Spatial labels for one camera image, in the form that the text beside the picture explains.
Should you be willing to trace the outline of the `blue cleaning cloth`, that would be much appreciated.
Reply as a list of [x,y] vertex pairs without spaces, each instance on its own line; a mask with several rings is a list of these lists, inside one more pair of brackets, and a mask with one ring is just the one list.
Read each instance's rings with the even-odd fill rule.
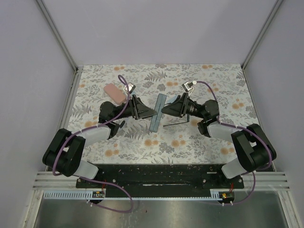
[[176,99],[178,99],[178,95],[175,95],[174,97],[166,100],[166,105],[172,104]]

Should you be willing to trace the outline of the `blue-grey glasses case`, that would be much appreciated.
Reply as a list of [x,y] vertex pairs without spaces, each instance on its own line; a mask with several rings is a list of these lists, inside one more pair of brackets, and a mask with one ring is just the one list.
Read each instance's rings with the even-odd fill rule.
[[166,95],[158,94],[154,108],[157,114],[151,118],[150,127],[149,127],[150,132],[156,133],[158,131],[161,121],[161,116],[162,116],[162,108],[165,106],[166,99],[167,99]]

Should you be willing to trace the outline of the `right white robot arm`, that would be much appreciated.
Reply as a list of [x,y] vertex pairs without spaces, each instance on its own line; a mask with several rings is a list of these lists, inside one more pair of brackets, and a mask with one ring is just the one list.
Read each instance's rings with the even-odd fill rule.
[[273,146],[258,124],[242,127],[220,122],[216,100],[207,100],[200,105],[183,93],[173,103],[164,106],[161,112],[180,118],[184,115],[201,118],[197,123],[200,134],[233,143],[237,158],[223,165],[222,173],[216,176],[216,182],[222,188],[231,185],[238,175],[267,169],[276,158]]

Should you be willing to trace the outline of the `black sunglasses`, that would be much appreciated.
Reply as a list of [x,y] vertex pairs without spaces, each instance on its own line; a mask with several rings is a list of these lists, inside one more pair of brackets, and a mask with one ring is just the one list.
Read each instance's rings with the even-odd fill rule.
[[186,124],[190,122],[190,115],[186,114],[184,117],[181,118],[169,118],[167,117],[166,122],[163,124],[163,127],[168,127],[168,126],[174,126],[174,125],[179,125],[179,124]]

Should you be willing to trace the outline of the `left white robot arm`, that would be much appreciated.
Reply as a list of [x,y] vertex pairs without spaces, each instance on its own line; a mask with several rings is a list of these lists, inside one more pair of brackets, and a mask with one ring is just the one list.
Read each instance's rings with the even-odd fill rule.
[[100,105],[98,125],[74,133],[65,128],[59,129],[48,146],[42,162],[59,175],[85,177],[91,187],[97,188],[102,185],[103,176],[98,173],[97,166],[82,160],[84,148],[116,136],[125,121],[117,124],[115,120],[128,117],[135,120],[145,119],[156,114],[155,110],[144,105],[135,95],[120,106],[109,101],[103,102]]

